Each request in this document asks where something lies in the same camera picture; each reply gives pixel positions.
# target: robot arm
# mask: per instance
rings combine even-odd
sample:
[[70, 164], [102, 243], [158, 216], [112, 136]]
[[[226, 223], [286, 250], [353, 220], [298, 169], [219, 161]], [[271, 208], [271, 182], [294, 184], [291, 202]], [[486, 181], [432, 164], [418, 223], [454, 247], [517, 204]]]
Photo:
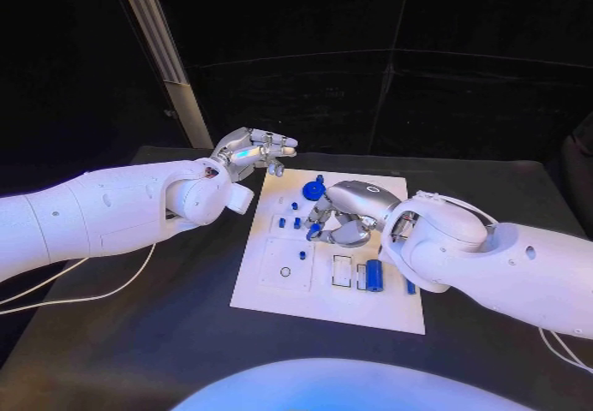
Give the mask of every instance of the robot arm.
[[209, 224], [224, 206], [243, 214], [253, 193], [235, 182], [297, 142], [240, 128], [210, 158], [92, 171], [33, 194], [0, 199], [0, 281], [66, 259], [126, 253]]
[[[321, 231], [330, 214], [346, 209], [353, 221], [376, 222], [379, 260], [395, 265], [421, 289], [441, 293], [452, 286], [481, 306], [514, 319], [593, 338], [593, 242], [497, 223], [475, 207], [438, 194], [418, 192], [412, 199], [387, 204], [379, 201], [379, 195], [387, 198], [385, 190], [373, 188], [367, 194], [360, 189], [372, 185], [341, 182], [336, 186], [307, 219], [311, 241], [347, 247], [357, 235], [369, 235], [369, 224], [356, 227], [354, 234], [348, 231], [347, 239], [336, 233], [348, 223], [331, 232]], [[484, 226], [473, 212], [491, 224]]]

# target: circular hole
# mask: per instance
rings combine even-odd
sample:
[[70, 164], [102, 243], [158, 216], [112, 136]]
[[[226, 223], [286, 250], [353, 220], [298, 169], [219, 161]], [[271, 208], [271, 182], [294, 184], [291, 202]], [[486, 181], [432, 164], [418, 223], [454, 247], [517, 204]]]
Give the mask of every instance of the circular hole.
[[535, 259], [535, 248], [532, 246], [527, 246], [525, 248], [525, 254], [527, 256], [527, 259]]

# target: robotic hand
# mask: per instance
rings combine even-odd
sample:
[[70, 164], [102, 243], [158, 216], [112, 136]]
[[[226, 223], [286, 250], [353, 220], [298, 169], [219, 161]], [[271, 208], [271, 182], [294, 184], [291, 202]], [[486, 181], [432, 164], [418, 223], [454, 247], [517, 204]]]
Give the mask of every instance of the robotic hand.
[[[333, 212], [343, 225], [321, 231]], [[452, 286], [514, 319], [593, 338], [593, 242], [497, 223], [438, 194], [418, 192], [400, 202], [361, 182], [327, 188], [304, 224], [310, 241], [343, 247], [366, 244], [379, 230], [377, 258], [421, 289], [441, 293]]]
[[83, 173], [33, 194], [0, 199], [0, 281], [43, 265], [126, 253], [209, 224], [224, 207], [243, 214], [253, 197], [239, 186], [253, 167], [281, 176], [275, 157], [297, 141], [235, 130], [210, 158]]

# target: blue object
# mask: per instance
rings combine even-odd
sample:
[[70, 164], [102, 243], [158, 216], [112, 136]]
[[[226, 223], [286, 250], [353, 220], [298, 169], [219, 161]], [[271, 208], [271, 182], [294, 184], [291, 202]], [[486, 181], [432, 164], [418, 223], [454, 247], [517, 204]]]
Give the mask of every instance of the blue object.
[[408, 294], [409, 294], [409, 295], [413, 295], [413, 294], [416, 293], [416, 286], [415, 286], [415, 284], [413, 284], [408, 279], [405, 279], [405, 284], [406, 284], [406, 286], [408, 286]]
[[382, 264], [377, 259], [366, 261], [366, 291], [382, 291]]
[[317, 231], [321, 231], [321, 226], [318, 224], [312, 224], [311, 228], [308, 229], [308, 232], [305, 233], [305, 239], [308, 241], [311, 240], [311, 236]]
[[302, 196], [308, 201], [315, 201], [324, 193], [323, 176], [318, 175], [312, 182], [302, 186]]

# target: black table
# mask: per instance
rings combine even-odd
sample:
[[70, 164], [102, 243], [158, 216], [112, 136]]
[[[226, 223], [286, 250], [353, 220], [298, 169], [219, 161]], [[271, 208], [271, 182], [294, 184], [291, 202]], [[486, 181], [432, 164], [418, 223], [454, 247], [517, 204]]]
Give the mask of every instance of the black table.
[[[193, 159], [206, 151], [144, 147], [134, 162]], [[500, 221], [581, 235], [540, 164], [299, 154], [286, 167], [402, 176]], [[129, 287], [105, 300], [38, 309], [0, 375], [1, 409], [162, 409], [252, 366], [310, 357], [395, 364], [471, 384], [536, 409], [593, 404], [589, 374], [546, 350], [536, 328], [483, 309], [457, 290], [422, 292], [425, 336], [227, 306], [262, 185], [243, 216], [157, 245]], [[96, 295], [141, 265], [148, 249], [92, 259], [56, 281], [47, 299]], [[593, 363], [593, 342], [565, 337]]]

